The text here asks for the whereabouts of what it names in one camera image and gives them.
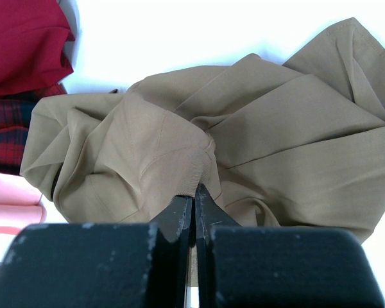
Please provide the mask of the tan brown skirt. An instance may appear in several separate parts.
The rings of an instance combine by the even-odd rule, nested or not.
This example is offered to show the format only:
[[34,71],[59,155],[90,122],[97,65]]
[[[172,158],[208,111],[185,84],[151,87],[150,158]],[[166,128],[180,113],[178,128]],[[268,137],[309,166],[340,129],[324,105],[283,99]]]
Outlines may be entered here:
[[71,223],[147,222],[203,184],[240,225],[364,241],[385,212],[385,48],[351,18],[282,65],[250,54],[42,99],[21,175]]

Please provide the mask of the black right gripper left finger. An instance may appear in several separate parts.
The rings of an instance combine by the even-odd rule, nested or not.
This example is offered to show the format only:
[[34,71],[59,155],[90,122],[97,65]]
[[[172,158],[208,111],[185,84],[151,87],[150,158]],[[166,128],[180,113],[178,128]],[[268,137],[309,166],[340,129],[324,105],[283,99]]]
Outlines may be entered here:
[[193,199],[175,196],[150,223],[150,307],[188,307]]

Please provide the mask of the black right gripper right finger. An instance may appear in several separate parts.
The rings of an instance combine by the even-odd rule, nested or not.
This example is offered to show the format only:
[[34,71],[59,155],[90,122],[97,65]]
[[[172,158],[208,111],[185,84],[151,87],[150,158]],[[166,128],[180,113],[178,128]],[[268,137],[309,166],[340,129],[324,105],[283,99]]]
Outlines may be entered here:
[[200,184],[194,199],[198,291],[200,307],[237,307],[233,292],[233,274],[222,274],[237,251],[238,223],[212,199]]

